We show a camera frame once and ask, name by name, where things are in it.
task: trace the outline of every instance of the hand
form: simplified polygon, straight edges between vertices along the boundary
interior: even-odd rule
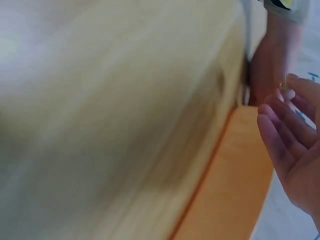
[[[320,84],[292,74],[287,84],[296,93],[292,103],[320,129]],[[259,107],[257,123],[285,193],[320,231],[320,133],[272,96]]]
[[[250,105],[263,104],[276,95],[287,73],[295,68],[304,26],[268,13],[267,31],[250,65]]]

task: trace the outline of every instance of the light wood grain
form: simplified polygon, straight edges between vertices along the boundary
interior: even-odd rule
[[[0,2],[0,239],[163,240],[236,102],[236,0]]]
[[[239,107],[231,115],[174,240],[250,238],[273,174],[256,120],[254,107]]]
[[[261,2],[256,0],[251,1],[251,46],[249,52],[249,58],[251,59],[256,52],[256,49],[262,39],[266,34],[267,30],[267,11]]]

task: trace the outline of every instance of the white sleeve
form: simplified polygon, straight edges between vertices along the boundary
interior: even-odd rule
[[[264,0],[268,12],[304,24],[309,16],[311,0]]]

